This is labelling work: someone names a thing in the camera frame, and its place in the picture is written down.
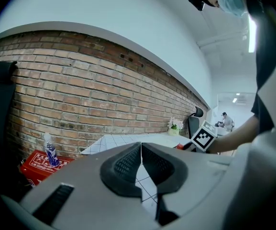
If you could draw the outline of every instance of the ceiling light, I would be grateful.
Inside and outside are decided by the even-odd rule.
[[[248,23],[249,23],[249,48],[248,48],[248,52],[253,53],[256,49],[257,25],[252,20],[250,15],[248,16]]]

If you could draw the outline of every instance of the blue surgical mask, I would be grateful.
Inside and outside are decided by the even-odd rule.
[[[241,17],[247,12],[244,0],[218,0],[220,8],[227,13]]]

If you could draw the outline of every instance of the water bottle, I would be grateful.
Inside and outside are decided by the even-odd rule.
[[[56,149],[52,143],[51,135],[49,133],[45,133],[44,140],[45,140],[44,149],[47,153],[50,165],[53,167],[56,167],[59,165],[59,159],[57,158]]]

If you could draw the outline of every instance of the person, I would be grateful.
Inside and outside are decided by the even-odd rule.
[[[276,0],[202,0],[211,7],[237,17],[249,13],[257,25],[256,66],[257,89],[267,81],[276,67]],[[271,130],[273,121],[258,94],[252,108],[254,115],[235,131],[217,138],[208,152],[235,150],[239,145],[252,142],[258,133]]]
[[[223,116],[224,122],[220,126],[226,128],[228,132],[231,132],[233,124],[234,124],[232,118],[229,117],[226,112],[223,112],[222,116]]]

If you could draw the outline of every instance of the small plant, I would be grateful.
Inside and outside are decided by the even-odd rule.
[[[167,126],[171,129],[182,129],[184,127],[184,124],[180,120],[172,117],[170,118],[170,122],[168,122]]]

